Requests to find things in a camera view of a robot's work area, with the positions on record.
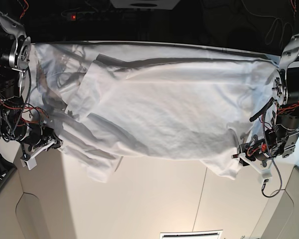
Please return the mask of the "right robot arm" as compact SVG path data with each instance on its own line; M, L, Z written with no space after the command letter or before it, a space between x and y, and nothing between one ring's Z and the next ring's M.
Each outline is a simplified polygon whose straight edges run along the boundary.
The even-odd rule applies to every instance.
M26 161L62 145L44 122L47 113L29 103L31 39L21 22L28 9L26 0L0 0L0 139L28 146L31 154L23 151Z

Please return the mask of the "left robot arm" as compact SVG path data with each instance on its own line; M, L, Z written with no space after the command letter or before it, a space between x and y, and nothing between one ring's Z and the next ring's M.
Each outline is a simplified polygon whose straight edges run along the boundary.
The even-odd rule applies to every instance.
M294 153L299 138L299 27L284 48L273 78L273 95L252 117L252 129L233 159L251 166L266 184L277 157Z

